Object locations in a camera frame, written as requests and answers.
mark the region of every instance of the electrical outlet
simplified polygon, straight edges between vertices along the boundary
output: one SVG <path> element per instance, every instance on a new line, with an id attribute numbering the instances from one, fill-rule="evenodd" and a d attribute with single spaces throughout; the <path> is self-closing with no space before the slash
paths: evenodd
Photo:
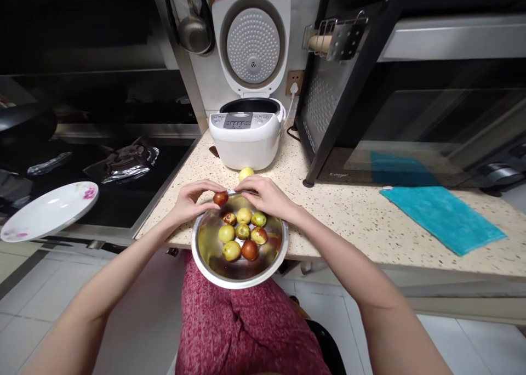
<path id="1" fill-rule="evenodd" d="M 305 73 L 304 70 L 287 72 L 287 89 L 285 90 L 285 95 L 292 95 L 290 93 L 290 87 L 292 86 L 294 82 L 296 82 L 296 84 L 298 85 L 298 92 L 296 93 L 296 96 L 300 95 L 301 82 L 303 82 L 304 73 Z"/>

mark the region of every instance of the teal cloth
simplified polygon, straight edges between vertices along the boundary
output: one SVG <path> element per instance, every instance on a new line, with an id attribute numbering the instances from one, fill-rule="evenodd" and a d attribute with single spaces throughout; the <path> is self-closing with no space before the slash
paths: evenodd
<path id="1" fill-rule="evenodd" d="M 394 187 L 380 193 L 459 256 L 506 238 L 443 187 Z"/>

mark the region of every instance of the speckled countertop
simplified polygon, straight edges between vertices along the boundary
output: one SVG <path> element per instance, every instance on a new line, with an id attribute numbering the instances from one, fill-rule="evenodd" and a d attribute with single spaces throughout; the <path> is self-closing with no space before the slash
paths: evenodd
<path id="1" fill-rule="evenodd" d="M 180 186 L 205 178 L 228 189 L 238 184 L 238 172 L 225 167 L 208 150 L 213 145 L 210 132 L 206 132 L 136 238 L 166 215 L 175 203 Z M 526 277 L 526 215 L 507 202 L 477 190 L 453 192 L 508 236 L 458 257 L 384 198 L 380 187 L 316 183 L 308 189 L 302 185 L 307 167 L 300 143 L 284 135 L 276 159 L 259 174 L 273 179 L 294 202 L 352 242 L 372 261 L 388 267 Z M 205 193 L 201 201 L 211 197 L 211 193 Z M 179 227 L 167 246 L 190 248 L 192 225 L 193 221 Z M 305 260 L 320 258 L 320 255 L 307 238 L 291 226 L 287 258 Z"/>

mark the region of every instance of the person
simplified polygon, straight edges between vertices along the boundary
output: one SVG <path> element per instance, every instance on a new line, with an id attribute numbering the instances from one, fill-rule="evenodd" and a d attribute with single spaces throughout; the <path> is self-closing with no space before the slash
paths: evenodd
<path id="1" fill-rule="evenodd" d="M 242 194 L 254 207 L 303 232 L 357 302 L 375 374 L 451 374 L 402 294 L 367 256 L 292 202 L 269 178 L 254 175 L 235 188 L 248 189 L 259 193 Z M 226 188 L 209 180 L 181 187 L 173 209 L 84 285 L 26 374 L 92 373 L 112 309 L 154 252 L 182 223 L 219 209 L 212 202 L 196 204 L 208 190 Z M 185 267 L 176 374 L 329 374 L 316 337 L 272 279 L 227 290 L 208 282 L 191 255 Z"/>

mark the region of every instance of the red patterned pants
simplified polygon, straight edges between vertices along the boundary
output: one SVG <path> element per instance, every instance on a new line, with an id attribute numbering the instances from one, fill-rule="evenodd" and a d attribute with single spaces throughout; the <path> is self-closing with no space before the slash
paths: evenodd
<path id="1" fill-rule="evenodd" d="M 327 374 L 315 335 L 272 280 L 228 290 L 186 256 L 176 374 Z"/>

